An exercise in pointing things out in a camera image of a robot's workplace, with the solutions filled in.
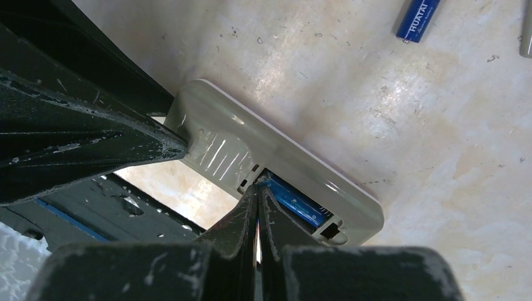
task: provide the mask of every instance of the blue battery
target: blue battery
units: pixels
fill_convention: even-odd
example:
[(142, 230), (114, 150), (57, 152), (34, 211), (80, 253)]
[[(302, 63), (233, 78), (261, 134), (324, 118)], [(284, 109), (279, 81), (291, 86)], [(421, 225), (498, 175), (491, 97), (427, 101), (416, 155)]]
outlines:
[(440, 0), (413, 0), (396, 36), (403, 41), (419, 43)]
[(266, 171), (257, 180), (257, 184), (268, 186), (277, 202), (310, 223), (314, 228), (318, 228), (332, 215), (330, 211), (321, 207), (270, 171)]

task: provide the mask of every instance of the slot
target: slot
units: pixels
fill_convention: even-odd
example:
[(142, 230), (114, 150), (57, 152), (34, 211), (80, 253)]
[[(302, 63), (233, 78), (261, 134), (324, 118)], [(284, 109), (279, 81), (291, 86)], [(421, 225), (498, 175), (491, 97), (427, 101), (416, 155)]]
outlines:
[(333, 215), (329, 210), (320, 206), (294, 186), (267, 169), (261, 173), (255, 183), (268, 186), (277, 202), (288, 209), (285, 212), (310, 234), (316, 232), (316, 229)]
[(330, 240), (338, 233), (340, 233), (340, 230), (338, 230), (338, 225), (331, 223), (325, 230), (321, 231), (320, 235)]
[(130, 218), (134, 218), (136, 216), (141, 216), (144, 214), (144, 211), (131, 197), (115, 196), (114, 198), (118, 199), (122, 203), (122, 209), (129, 214)]
[(43, 233), (41, 233), (40, 231), (33, 230), (33, 229), (26, 230), (24, 233), (22, 233), (22, 235), (29, 237), (29, 238), (33, 238), (34, 240), (42, 240), (43, 237), (45, 237)]

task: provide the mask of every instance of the marble floor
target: marble floor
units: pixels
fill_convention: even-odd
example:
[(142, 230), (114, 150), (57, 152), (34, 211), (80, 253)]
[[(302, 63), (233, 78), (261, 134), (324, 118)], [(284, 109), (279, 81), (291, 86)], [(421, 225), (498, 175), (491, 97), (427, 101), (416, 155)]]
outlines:
[[(171, 93), (205, 78), (380, 200), (367, 245), (420, 245), (469, 300), (532, 293), (524, 0), (442, 1), (420, 44), (389, 0), (74, 0)], [(236, 200), (180, 162), (119, 174), (208, 228)]]

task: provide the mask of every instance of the scratch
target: scratch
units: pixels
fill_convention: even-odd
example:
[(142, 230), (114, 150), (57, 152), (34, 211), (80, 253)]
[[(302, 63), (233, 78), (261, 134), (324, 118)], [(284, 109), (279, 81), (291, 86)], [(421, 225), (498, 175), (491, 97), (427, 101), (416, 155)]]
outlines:
[(211, 147), (213, 146), (213, 144), (215, 143), (215, 140), (216, 140), (217, 137), (215, 137), (213, 139), (213, 141), (211, 142), (211, 144), (207, 147), (207, 150), (203, 153), (203, 157), (201, 158), (201, 161), (199, 162), (200, 165), (203, 164), (203, 159), (205, 159), (205, 156), (207, 156), (207, 153), (209, 153), (209, 150), (211, 149)]
[(61, 87), (63, 88), (65, 92), (68, 92), (65, 86), (63, 86), (63, 83), (61, 82), (61, 80), (59, 80), (59, 78), (57, 79), (57, 82), (61, 85)]
[(184, 115), (183, 120), (181, 121), (181, 124), (178, 126), (178, 128), (182, 127), (184, 124), (184, 121), (186, 120), (186, 114)]
[(485, 5), (483, 5), (480, 9), (479, 9), (479, 12), (482, 13), (483, 10), (485, 10), (488, 6), (489, 6), (489, 9), (491, 10), (492, 8), (492, 2), (489, 2), (489, 3), (486, 3)]
[(375, 111), (375, 117), (384, 119), (388, 122), (391, 122), (392, 124), (396, 124), (395, 120), (393, 120), (390, 116), (388, 116), (388, 114), (384, 114), (383, 112), (379, 110), (375, 110), (375, 109), (373, 109), (373, 111)]
[(241, 216), (241, 215), (243, 215), (245, 213), (246, 213), (246, 211), (242, 211), (241, 213), (238, 213), (237, 215), (235, 215), (235, 218), (237, 218), (237, 217), (239, 217), (239, 216)]
[(98, 90), (98, 92), (96, 92), (96, 97), (94, 98), (92, 104), (95, 104), (99, 97), (100, 97), (100, 90)]

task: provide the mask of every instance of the gray plastic device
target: gray plastic device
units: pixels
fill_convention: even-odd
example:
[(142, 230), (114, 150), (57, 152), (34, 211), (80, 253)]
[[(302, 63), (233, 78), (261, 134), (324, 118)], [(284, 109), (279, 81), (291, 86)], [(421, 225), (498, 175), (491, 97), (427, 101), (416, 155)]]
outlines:
[(383, 227), (375, 198), (206, 80), (181, 87), (164, 125), (189, 141), (182, 162), (235, 198), (268, 169), (328, 209), (311, 233), (326, 245), (360, 245)]
[(532, 58), (532, 0), (526, 3), (520, 54), (522, 57)]

